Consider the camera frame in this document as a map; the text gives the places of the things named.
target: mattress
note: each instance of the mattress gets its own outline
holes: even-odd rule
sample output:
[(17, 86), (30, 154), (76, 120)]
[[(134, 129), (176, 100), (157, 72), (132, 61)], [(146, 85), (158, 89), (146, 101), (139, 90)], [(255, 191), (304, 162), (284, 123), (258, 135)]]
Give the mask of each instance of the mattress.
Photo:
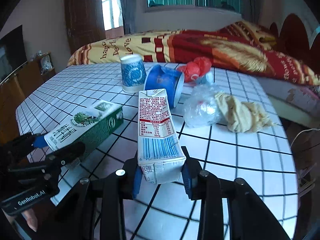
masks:
[(283, 100), (313, 117), (320, 117), (320, 98), (306, 86), (257, 77), (268, 95)]

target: blue paper cup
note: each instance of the blue paper cup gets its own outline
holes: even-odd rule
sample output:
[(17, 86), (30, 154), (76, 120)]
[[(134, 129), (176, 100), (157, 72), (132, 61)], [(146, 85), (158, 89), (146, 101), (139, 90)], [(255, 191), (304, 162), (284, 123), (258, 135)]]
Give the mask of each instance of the blue paper cup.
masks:
[(148, 72), (144, 90), (165, 88), (169, 107), (176, 107), (183, 89), (184, 73), (172, 68), (155, 65)]
[(120, 58), (122, 72), (122, 89), (128, 93), (136, 93), (143, 90), (147, 76), (142, 57), (132, 54)]

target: beige crumpled cloth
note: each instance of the beige crumpled cloth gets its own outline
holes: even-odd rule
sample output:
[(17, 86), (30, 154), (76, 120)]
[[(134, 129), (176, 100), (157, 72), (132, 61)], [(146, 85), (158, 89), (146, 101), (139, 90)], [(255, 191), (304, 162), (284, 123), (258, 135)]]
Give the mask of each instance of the beige crumpled cloth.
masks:
[(274, 125), (259, 104), (240, 102), (238, 98), (222, 92), (216, 93), (215, 99), (232, 132), (257, 132)]

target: green milk carton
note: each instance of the green milk carton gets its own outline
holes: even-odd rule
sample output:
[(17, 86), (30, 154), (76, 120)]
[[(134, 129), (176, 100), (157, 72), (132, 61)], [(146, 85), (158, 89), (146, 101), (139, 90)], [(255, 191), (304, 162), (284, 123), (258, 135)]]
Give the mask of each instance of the green milk carton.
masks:
[(72, 142), (83, 142), (85, 152), (79, 157), (82, 161), (122, 123), (122, 105), (99, 100), (85, 110), (67, 116), (61, 124), (47, 133), (44, 139), (53, 151)]

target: white tablecloth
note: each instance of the white tablecloth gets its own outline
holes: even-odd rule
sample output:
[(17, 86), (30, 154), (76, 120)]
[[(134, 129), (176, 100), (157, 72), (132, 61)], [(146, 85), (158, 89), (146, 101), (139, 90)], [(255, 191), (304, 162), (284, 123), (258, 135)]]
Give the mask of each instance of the white tablecloth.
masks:
[[(156, 63), (145, 63), (148, 70)], [(175, 68), (178, 64), (168, 63)], [(183, 103), (192, 93), (185, 84), (183, 94), (171, 111), (180, 145), (191, 157), (201, 160), (203, 168), (218, 178), (244, 178), (265, 202), (290, 238), (293, 237), (298, 206), (295, 166), (281, 122), (259, 82), (251, 76), (212, 68), (214, 80), (226, 93), (241, 101), (263, 105), (278, 125), (258, 133), (232, 133), (225, 123), (189, 128), (183, 121)], [(122, 168), (137, 151), (138, 94), (122, 90), (119, 63), (72, 66), (51, 78), (33, 92), (16, 110), (20, 134), (46, 133), (69, 115), (97, 99), (123, 105), (124, 124), (111, 134), (84, 162), (73, 170), (62, 169), (60, 193), (52, 198), (57, 205), (82, 177), (103, 178)], [(30, 162), (44, 160), (51, 150), (36, 149)], [(100, 204), (96, 216), (95, 238), (99, 239)], [(124, 201), (127, 239), (196, 239), (200, 201), (191, 201), (182, 179), (154, 185), (142, 179), (134, 201)], [(225, 239), (229, 239), (228, 207), (223, 199)]]

